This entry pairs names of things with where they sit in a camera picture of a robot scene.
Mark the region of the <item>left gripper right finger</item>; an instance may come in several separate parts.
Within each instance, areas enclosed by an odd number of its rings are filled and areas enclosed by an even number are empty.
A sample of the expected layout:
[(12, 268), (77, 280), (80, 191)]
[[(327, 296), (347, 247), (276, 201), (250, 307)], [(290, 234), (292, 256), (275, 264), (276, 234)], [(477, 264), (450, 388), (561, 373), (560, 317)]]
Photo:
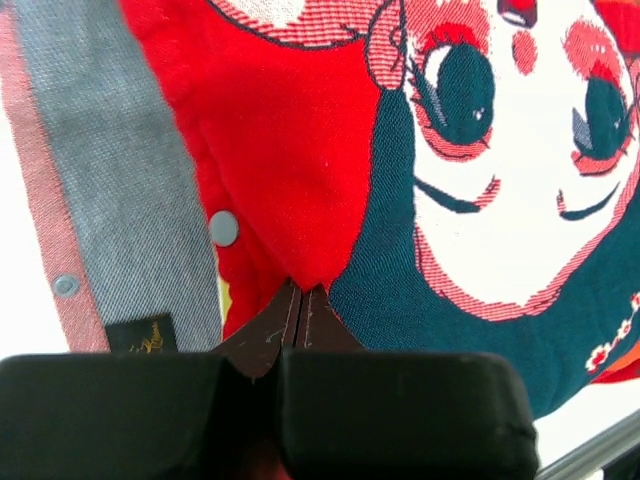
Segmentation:
[(332, 309), (323, 286), (302, 297), (294, 335), (296, 349), (318, 352), (357, 352), (363, 345), (343, 325)]

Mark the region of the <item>cream yellow pillow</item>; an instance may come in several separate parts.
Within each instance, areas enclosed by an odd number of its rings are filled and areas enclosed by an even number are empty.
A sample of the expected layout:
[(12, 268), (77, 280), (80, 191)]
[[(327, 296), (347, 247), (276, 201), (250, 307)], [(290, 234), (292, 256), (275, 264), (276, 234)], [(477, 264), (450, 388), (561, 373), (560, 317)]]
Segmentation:
[(218, 290), (221, 320), (222, 324), (225, 324), (228, 318), (228, 312), (232, 304), (232, 299), (230, 296), (229, 284), (222, 278), (218, 279)]

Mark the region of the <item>pink red printed pillowcase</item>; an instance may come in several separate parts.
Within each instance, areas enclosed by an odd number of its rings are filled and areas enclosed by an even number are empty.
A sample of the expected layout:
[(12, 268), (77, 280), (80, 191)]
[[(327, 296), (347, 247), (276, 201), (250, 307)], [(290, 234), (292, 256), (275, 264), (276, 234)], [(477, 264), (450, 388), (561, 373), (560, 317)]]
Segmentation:
[(11, 355), (209, 350), (290, 279), (536, 417), (639, 376), (635, 1), (5, 1), (1, 123), (54, 308)]

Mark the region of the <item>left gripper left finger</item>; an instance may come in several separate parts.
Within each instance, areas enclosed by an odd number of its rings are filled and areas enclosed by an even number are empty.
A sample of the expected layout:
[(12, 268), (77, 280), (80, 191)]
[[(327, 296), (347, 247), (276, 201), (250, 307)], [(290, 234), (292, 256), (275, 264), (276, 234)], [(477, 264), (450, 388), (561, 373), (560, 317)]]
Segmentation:
[(269, 304), (213, 353), (252, 381), (264, 377), (274, 368), (283, 346), (295, 342), (301, 301), (300, 288), (286, 280)]

